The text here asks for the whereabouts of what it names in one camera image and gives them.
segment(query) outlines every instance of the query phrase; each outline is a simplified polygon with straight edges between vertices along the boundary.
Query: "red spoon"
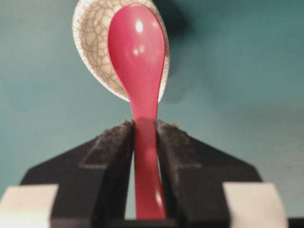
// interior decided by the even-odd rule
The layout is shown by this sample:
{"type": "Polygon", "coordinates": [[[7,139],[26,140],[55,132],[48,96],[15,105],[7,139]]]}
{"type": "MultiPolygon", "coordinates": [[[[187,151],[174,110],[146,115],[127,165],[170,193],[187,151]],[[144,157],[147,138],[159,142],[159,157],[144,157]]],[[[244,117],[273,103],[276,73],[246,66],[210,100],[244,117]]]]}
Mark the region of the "red spoon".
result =
{"type": "Polygon", "coordinates": [[[110,24],[108,51],[135,120],[136,217],[165,219],[154,128],[165,39],[153,13],[139,4],[121,8],[110,24]]]}

